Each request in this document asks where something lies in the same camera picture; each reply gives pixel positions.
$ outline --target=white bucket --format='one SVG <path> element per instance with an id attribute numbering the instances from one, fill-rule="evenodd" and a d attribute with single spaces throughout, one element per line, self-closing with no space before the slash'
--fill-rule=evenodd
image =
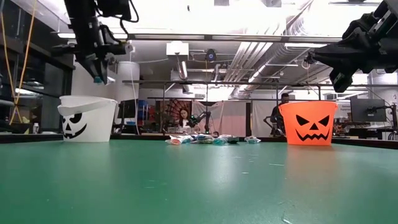
<path id="1" fill-rule="evenodd" d="M 108 142 L 117 101 L 94 96 L 61 96 L 63 140 Z"/>

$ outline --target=green table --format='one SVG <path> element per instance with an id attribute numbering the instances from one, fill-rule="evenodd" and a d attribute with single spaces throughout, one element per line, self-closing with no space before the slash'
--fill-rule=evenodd
<path id="1" fill-rule="evenodd" d="M 392 149 L 132 140 L 0 145 L 4 224 L 396 224 L 397 204 Z"/>

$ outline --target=man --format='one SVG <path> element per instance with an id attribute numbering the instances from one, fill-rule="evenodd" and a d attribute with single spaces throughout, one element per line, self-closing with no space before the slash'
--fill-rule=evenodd
<path id="1" fill-rule="evenodd" d="M 280 101 L 281 101 L 281 103 L 279 103 L 278 106 L 275 106 L 274 109 L 272 109 L 270 120 L 272 123 L 276 123 L 276 128 L 281 129 L 285 133 L 284 119 L 279 111 L 279 106 L 289 102 L 289 94 L 283 93 Z M 272 135 L 274 133 L 275 133 L 275 127 L 273 127 L 272 131 L 271 131 Z"/>

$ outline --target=halloween bucket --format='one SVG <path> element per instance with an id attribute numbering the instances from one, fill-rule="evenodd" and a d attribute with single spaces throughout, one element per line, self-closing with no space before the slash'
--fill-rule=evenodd
<path id="1" fill-rule="evenodd" d="M 288 144 L 329 146 L 337 104 L 330 101 L 286 103 L 279 106 Z"/>
<path id="2" fill-rule="evenodd" d="M 94 96 L 61 96 L 60 100 L 64 141 L 109 141 L 116 100 Z"/>

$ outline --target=jack-o'-lantern face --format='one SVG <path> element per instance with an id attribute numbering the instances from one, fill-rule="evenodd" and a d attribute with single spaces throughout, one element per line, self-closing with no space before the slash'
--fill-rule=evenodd
<path id="1" fill-rule="evenodd" d="M 85 131 L 87 124 L 82 124 L 82 113 L 62 117 L 63 137 L 73 139 Z"/>
<path id="2" fill-rule="evenodd" d="M 301 141 L 305 141 L 307 139 L 328 139 L 330 134 L 330 127 L 328 127 L 330 121 L 329 115 L 316 121 L 296 115 L 296 120 L 298 125 L 295 129 L 297 136 Z"/>

